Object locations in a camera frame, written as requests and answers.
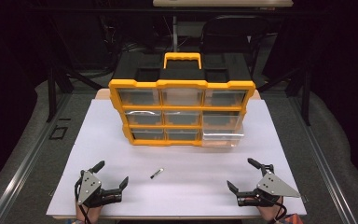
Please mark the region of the white table mat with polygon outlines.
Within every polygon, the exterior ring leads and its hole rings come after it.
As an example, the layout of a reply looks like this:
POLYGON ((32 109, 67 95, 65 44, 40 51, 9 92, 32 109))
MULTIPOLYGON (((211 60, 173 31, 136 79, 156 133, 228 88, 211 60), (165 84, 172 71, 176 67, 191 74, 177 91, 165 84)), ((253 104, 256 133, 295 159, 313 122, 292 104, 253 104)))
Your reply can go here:
POLYGON ((124 137, 121 125, 110 101, 91 102, 48 215, 74 215, 74 188, 79 174, 100 161, 105 161, 105 166, 97 177, 104 189, 115 189, 129 177, 122 201, 103 208, 103 217, 113 219, 256 216, 257 209, 239 207, 227 187, 227 181, 243 191, 256 187, 262 175, 248 158, 272 164, 276 175, 289 186, 296 183, 262 100, 247 105, 244 137, 235 147, 133 146, 124 137), (164 171, 150 179, 160 168, 164 171))

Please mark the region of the black metal frame stand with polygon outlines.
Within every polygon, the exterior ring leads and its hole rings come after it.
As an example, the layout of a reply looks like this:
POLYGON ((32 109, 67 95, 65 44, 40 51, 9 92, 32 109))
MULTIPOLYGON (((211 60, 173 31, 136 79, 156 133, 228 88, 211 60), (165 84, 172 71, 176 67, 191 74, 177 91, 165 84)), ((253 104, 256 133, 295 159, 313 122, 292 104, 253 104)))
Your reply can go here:
POLYGON ((310 39, 306 37, 307 23, 301 19, 285 19, 277 34, 262 74, 268 83, 257 89, 266 91, 288 79, 287 96, 301 93, 301 117, 310 125, 310 73, 308 55, 310 39))
POLYGON ((75 89, 71 78, 80 81, 94 90, 102 85, 81 71, 103 70, 109 59, 101 37, 101 29, 96 15, 75 14, 74 12, 49 12, 43 16, 46 26, 45 55, 49 65, 48 72, 48 121, 57 114, 56 87, 64 93, 75 89))

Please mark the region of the person's right hand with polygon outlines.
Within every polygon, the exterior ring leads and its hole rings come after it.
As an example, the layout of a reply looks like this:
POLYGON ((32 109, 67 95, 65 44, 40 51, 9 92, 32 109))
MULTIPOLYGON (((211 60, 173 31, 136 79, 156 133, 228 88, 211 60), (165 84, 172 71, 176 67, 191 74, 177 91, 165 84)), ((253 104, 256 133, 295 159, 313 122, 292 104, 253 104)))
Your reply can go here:
POLYGON ((267 222, 270 222, 271 220, 277 220, 285 213, 285 210, 276 204, 271 207, 257 206, 257 210, 259 211, 260 216, 267 222))

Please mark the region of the grid of clear drawers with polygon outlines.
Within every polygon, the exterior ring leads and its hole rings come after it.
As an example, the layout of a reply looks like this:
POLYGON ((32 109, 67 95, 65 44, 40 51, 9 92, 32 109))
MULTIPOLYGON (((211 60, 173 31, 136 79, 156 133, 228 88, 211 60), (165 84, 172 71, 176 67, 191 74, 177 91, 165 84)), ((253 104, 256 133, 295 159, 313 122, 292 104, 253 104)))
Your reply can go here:
POLYGON ((204 130, 242 129, 249 90, 116 90, 123 132, 137 145, 201 145, 204 130))

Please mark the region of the grey metal pole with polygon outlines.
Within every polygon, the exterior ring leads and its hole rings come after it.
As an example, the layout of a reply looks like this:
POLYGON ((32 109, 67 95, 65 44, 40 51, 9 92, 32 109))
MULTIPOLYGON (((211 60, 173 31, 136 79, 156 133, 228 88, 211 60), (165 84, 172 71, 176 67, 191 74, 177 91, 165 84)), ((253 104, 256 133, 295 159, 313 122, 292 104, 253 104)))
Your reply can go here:
POLYGON ((172 17, 172 50, 178 51, 178 31, 177 31, 177 17, 172 17))

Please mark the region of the yellow black organizer cabinet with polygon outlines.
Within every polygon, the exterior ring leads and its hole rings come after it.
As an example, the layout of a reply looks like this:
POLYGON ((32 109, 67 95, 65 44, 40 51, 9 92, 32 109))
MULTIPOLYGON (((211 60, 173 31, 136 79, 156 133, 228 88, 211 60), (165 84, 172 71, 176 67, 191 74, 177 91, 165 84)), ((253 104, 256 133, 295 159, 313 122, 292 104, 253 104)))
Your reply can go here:
POLYGON ((253 95, 255 93, 255 83, 247 70, 246 61, 238 53, 125 52, 109 82, 113 107, 115 102, 112 98, 116 95, 116 90, 121 88, 245 89, 253 95))

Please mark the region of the clear plastic bin drawer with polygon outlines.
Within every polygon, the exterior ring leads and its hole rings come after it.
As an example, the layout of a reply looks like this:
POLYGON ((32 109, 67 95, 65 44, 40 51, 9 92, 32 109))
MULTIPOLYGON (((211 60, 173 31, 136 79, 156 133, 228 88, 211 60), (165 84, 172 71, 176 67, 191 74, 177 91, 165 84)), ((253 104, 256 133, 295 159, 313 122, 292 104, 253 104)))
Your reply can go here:
POLYGON ((243 129, 204 130, 201 145, 203 147, 235 147, 243 137, 243 129))

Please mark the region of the black chair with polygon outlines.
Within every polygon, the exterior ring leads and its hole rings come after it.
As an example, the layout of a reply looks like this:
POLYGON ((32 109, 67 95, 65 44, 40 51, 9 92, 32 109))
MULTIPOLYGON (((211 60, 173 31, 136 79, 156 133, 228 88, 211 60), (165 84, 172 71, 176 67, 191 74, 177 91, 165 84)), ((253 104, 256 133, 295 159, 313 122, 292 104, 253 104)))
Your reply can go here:
POLYGON ((260 16, 223 15, 207 21, 201 31, 203 53, 241 53, 252 76, 261 40, 267 35, 269 21, 260 16))

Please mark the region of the person's left hand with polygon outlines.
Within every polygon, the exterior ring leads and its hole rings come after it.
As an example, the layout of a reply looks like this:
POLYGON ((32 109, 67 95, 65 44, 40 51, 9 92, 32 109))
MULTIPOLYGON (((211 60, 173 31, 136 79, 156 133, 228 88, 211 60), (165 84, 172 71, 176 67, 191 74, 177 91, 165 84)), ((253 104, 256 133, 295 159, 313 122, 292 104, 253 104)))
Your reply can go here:
POLYGON ((88 208, 83 204, 76 203, 76 221, 80 224, 97 224, 102 209, 101 206, 88 208))

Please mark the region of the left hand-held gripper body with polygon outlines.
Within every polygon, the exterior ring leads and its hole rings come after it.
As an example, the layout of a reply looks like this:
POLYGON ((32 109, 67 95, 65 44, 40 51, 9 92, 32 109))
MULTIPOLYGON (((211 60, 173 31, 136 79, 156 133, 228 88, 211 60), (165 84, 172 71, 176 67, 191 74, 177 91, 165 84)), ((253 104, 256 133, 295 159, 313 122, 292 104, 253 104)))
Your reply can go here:
POLYGON ((88 208, 99 207, 122 201, 122 185, 118 189, 105 190, 102 181, 95 175, 96 170, 81 171, 75 184, 76 203, 88 208))

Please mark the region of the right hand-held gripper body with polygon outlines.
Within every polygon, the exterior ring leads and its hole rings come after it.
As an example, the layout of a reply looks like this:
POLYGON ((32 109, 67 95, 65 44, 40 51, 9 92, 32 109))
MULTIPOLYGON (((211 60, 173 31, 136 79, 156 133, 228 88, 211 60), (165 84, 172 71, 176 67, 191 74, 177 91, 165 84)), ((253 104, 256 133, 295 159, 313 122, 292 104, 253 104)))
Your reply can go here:
POLYGON ((262 179, 253 191, 237 191, 238 206, 271 207, 278 203, 281 197, 299 198, 300 193, 274 174, 272 164, 253 163, 260 170, 262 179))

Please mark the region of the aluminium floor rail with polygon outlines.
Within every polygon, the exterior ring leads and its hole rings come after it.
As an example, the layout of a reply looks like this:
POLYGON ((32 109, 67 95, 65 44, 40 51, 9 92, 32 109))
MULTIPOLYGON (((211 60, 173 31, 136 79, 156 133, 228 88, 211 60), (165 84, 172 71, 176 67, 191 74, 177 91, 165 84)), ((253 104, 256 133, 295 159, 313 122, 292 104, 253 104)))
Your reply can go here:
POLYGON ((322 148, 319 145, 312 128, 309 125, 307 125, 302 118, 300 102, 297 100, 297 98, 293 98, 293 97, 289 97, 288 101, 291 107, 294 109, 296 118, 298 119, 298 122, 300 123, 302 129, 305 131, 307 139, 310 142, 310 151, 312 153, 313 159, 315 160, 315 163, 318 166, 322 179, 324 180, 324 183, 335 205, 335 208, 337 209, 337 212, 340 216, 342 223, 358 224, 341 190, 341 187, 338 184, 323 154, 322 148))
POLYGON ((47 122, 44 99, 0 173, 0 224, 63 224, 47 215, 76 135, 69 112, 71 94, 59 98, 58 111, 47 122))

